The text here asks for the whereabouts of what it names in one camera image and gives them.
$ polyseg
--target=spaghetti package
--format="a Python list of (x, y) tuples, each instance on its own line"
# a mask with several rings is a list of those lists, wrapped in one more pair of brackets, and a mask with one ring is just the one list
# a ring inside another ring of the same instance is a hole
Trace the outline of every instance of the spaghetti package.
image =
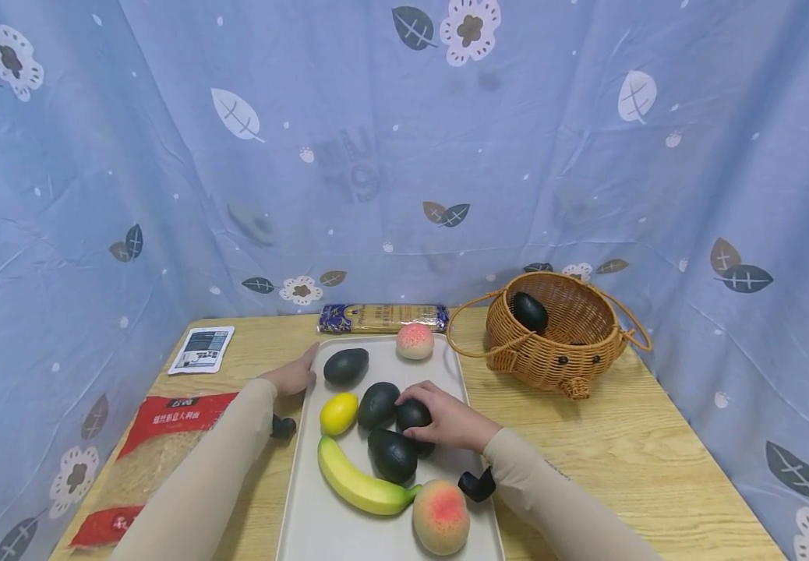
[(95, 549), (120, 542), (146, 502), (235, 396), (146, 397), (70, 547)]
[(448, 309), (439, 305), (327, 305), (317, 320), (321, 333), (398, 333), (409, 323), (422, 323), (444, 333)]

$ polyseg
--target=black handle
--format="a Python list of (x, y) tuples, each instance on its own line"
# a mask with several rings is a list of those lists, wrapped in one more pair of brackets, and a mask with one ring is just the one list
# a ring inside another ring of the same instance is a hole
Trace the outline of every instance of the black handle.
[(481, 503), (495, 492), (495, 480), (492, 479), (492, 467), (486, 468), (480, 478), (469, 471), (465, 471), (457, 480), (457, 486), (474, 503)]
[(272, 429), (273, 432), (270, 433), (271, 438), (290, 439), (295, 434), (295, 420), (293, 418), (281, 419), (274, 415)]

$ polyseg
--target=basket handle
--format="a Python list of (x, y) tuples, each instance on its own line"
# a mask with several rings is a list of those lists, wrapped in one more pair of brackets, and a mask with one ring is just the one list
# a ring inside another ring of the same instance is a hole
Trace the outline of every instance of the basket handle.
[(607, 300), (610, 300), (611, 302), (615, 303), (615, 305), (619, 307), (619, 309), (622, 309), (624, 314), (627, 314), (627, 317), (631, 319), (631, 322), (635, 324), (636, 327), (638, 327), (639, 331), (641, 331), (641, 335), (645, 337), (645, 344), (641, 344), (641, 342), (635, 338), (635, 327), (633, 327), (633, 329), (630, 329), (628, 331), (624, 331), (623, 337), (629, 339), (630, 343), (634, 344), (634, 346), (639, 348), (640, 350), (645, 351), (645, 353), (651, 352), (651, 350), (653, 350), (654, 348), (654, 344), (651, 341), (651, 337), (648, 335), (648, 331), (645, 330), (645, 326), (641, 325), (641, 321), (639, 321), (632, 312), (629, 312), (629, 309), (623, 306), (622, 302), (616, 300), (616, 298), (607, 294), (604, 290), (601, 290), (600, 293), (602, 295), (605, 295), (607, 297)]
[(460, 312), (462, 312), (464, 308), (468, 308), (468, 307), (474, 305), (477, 302), (482, 302), (483, 300), (488, 300), (489, 298), (494, 298), (496, 296), (499, 296), (503, 292), (504, 292), (504, 290), (496, 290), (493, 293), (489, 293), (489, 294), (487, 294), (485, 296), (480, 296), (479, 298), (475, 298), (474, 300), (471, 300), (470, 302), (466, 302), (462, 306), (458, 306), (458, 308), (455, 309), (455, 311), (451, 314), (451, 318), (448, 319), (448, 329), (445, 330), (445, 338), (448, 341), (448, 346), (451, 346), (451, 348), (455, 349), (455, 352), (458, 353), (459, 355), (468, 356), (470, 358), (486, 358), (488, 356), (497, 355), (501, 351), (507, 350), (507, 349), (509, 349), (511, 347), (515, 347), (515, 346), (517, 346), (517, 344), (520, 344), (523, 341), (527, 340), (529, 337), (532, 337), (532, 332), (530, 331), (526, 335), (521, 335), (520, 337), (517, 337), (516, 339), (514, 339), (510, 343), (503, 344), (503, 346), (500, 346), (500, 347), (494, 347), (494, 348), (492, 348), (491, 350), (489, 350), (486, 353), (471, 353), (471, 352), (465, 351), (464, 349), (458, 347), (455, 344), (455, 342), (453, 342), (451, 340), (451, 331), (452, 331), (452, 327), (454, 327), (454, 325), (455, 325), (455, 318), (457, 318), (457, 315)]

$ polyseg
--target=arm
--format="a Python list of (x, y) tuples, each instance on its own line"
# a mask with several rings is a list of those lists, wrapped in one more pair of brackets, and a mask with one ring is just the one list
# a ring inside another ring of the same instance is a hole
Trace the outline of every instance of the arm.
[(111, 561), (209, 561), (270, 436), (277, 388), (253, 379), (155, 492)]
[(514, 432), (498, 431), (482, 455), (507, 506), (535, 525), (563, 561), (660, 559), (616, 514)]

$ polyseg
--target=banana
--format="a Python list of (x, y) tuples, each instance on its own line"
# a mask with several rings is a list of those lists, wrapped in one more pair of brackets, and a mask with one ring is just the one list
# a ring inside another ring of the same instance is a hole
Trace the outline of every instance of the banana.
[(410, 489), (374, 478), (354, 467), (334, 439), (323, 436), (317, 443), (320, 472), (345, 502), (365, 513), (393, 516), (414, 502), (422, 485)]

